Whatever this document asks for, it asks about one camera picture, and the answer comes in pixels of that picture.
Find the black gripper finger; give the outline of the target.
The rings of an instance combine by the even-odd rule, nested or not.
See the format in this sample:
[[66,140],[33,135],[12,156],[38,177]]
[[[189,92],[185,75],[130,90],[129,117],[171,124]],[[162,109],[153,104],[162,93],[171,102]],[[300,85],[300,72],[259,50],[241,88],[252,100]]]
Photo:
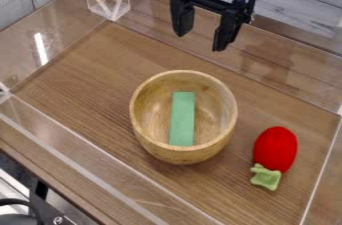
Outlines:
[[235,41],[241,18],[236,11],[227,10],[221,13],[220,24],[215,30],[212,51],[223,51],[229,43]]
[[172,29],[183,37],[193,27],[193,6],[191,0],[169,0]]

